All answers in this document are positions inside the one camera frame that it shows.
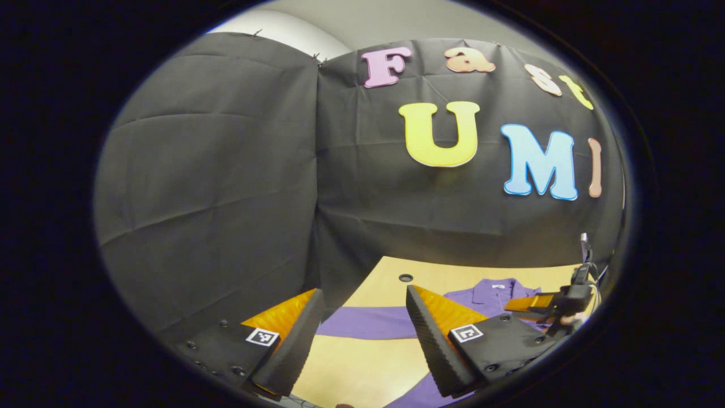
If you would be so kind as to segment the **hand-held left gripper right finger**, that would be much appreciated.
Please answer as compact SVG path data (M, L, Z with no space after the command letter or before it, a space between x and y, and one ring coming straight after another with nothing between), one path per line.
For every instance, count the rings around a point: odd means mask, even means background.
M510 313L484 317L417 285L407 286L406 308L443 397L464 397L503 382L557 341Z

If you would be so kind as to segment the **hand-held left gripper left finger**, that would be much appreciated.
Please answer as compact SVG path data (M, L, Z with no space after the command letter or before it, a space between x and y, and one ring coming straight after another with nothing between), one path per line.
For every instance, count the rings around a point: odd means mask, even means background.
M243 322L223 318L195 330L176 351L227 388L281 400L300 377L325 308L314 288Z

